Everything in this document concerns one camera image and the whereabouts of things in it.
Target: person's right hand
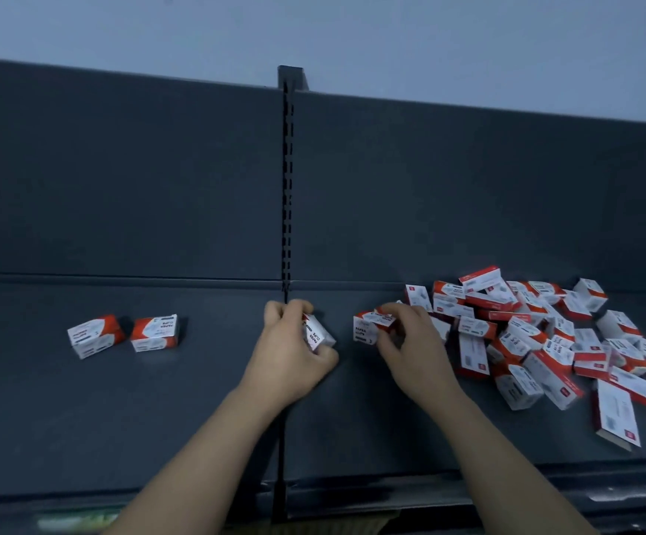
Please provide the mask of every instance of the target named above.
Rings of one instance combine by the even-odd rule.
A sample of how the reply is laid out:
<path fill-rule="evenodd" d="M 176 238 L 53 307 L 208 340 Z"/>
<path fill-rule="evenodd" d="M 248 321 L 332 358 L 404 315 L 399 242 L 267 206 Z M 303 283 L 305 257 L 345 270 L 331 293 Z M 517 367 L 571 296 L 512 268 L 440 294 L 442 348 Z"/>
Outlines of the person's right hand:
<path fill-rule="evenodd" d="M 406 395 L 429 412 L 435 401 L 461 393 L 442 338 L 424 308 L 390 302 L 379 309 L 402 321 L 405 341 L 398 349 L 378 331 L 377 348 Z"/>

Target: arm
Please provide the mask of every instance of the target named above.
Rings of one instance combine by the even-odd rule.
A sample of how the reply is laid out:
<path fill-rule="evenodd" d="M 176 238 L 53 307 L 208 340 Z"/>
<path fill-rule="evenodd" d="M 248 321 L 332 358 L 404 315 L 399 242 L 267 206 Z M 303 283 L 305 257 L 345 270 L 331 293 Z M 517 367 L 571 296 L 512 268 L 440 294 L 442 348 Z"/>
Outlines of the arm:
<path fill-rule="evenodd" d="M 249 456 L 284 407 L 310 392 L 338 354 L 308 349 L 310 302 L 266 304 L 264 330 L 239 385 L 185 447 L 122 511 L 108 535 L 219 533 Z"/>
<path fill-rule="evenodd" d="M 395 382 L 445 434 L 484 529 L 492 535 L 595 534 L 464 394 L 429 315 L 422 308 L 394 303 L 381 311 L 399 318 L 407 337 L 398 350 L 381 332 L 380 354 Z"/>

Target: hand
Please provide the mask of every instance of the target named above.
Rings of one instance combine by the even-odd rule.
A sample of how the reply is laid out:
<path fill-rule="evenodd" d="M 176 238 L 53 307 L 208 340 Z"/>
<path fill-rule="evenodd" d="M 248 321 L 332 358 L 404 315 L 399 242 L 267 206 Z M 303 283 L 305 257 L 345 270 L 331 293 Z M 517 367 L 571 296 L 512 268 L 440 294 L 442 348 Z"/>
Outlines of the hand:
<path fill-rule="evenodd" d="M 447 350 L 427 312 L 395 302 L 383 305 L 380 312 L 397 317 L 405 329 L 401 349 L 383 330 L 378 331 L 377 339 L 377 348 L 402 392 L 427 413 L 440 397 L 462 394 Z"/>
<path fill-rule="evenodd" d="M 317 354 L 309 349 L 303 338 L 304 312 L 313 313 L 305 300 L 267 302 L 264 330 L 239 384 L 276 414 L 307 395 L 338 364 L 332 347 L 319 345 Z"/>

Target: wall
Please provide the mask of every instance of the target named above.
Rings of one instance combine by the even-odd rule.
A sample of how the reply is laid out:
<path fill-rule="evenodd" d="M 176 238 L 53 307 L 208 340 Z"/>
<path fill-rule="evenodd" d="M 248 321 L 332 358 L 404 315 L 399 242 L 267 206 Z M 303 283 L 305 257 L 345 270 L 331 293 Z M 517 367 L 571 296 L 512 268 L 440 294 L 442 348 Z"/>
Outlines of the wall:
<path fill-rule="evenodd" d="M 0 58 L 646 120 L 646 0 L 0 0 Z"/>

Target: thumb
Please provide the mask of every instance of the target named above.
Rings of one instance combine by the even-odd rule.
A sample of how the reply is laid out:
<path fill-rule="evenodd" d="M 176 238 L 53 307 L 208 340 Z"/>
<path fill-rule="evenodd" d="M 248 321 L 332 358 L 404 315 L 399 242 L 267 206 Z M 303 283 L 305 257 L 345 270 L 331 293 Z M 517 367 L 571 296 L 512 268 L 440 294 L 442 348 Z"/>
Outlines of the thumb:
<path fill-rule="evenodd" d="M 319 345 L 316 361 L 322 367 L 321 379 L 327 375 L 338 364 L 338 351 L 327 345 Z"/>
<path fill-rule="evenodd" d="M 390 340 L 390 335 L 384 330 L 377 331 L 377 349 L 380 351 L 382 358 L 385 359 L 390 369 L 397 365 L 402 356 L 400 350 Z"/>

